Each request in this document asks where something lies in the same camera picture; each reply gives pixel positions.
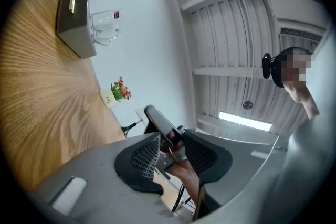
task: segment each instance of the ceiling light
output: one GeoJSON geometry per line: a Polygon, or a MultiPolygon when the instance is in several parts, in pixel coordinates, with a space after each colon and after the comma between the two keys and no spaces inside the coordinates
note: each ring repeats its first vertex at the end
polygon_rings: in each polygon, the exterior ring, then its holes
{"type": "Polygon", "coordinates": [[[224,113],[224,112],[219,113],[219,118],[222,120],[238,123],[244,126],[260,129],[266,132],[268,132],[272,127],[272,124],[267,123],[267,122],[255,121],[255,120],[235,116],[235,115],[224,113]]]}

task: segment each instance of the glass mug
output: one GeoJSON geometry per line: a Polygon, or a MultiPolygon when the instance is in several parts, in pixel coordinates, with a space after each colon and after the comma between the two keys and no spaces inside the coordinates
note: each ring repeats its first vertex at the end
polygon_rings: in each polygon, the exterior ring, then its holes
{"type": "Polygon", "coordinates": [[[92,39],[95,43],[110,46],[121,33],[122,10],[106,10],[91,14],[92,39]]]}

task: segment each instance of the wood grain surface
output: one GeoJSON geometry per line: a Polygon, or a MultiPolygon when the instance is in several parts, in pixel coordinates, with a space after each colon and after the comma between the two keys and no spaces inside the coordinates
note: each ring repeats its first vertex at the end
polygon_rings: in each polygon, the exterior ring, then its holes
{"type": "Polygon", "coordinates": [[[124,138],[91,60],[55,35],[57,5],[18,0],[2,32],[1,145],[26,190],[83,150],[124,138]]]}

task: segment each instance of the ceiling fan vent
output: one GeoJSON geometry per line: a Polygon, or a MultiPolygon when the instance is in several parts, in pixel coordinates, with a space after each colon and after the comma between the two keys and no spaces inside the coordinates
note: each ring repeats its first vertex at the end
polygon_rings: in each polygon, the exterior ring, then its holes
{"type": "Polygon", "coordinates": [[[322,37],[319,35],[312,34],[312,33],[305,32],[305,31],[290,29],[290,28],[281,28],[280,34],[296,36],[296,37],[303,37],[303,38],[307,38],[307,39],[314,40],[317,42],[320,42],[322,39],[322,37]]]}

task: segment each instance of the white flower pot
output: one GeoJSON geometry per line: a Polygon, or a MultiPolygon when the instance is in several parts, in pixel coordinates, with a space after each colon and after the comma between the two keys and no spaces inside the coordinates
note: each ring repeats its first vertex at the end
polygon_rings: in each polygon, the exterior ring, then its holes
{"type": "Polygon", "coordinates": [[[107,108],[112,107],[117,102],[111,89],[102,89],[99,91],[99,94],[107,108]]]}

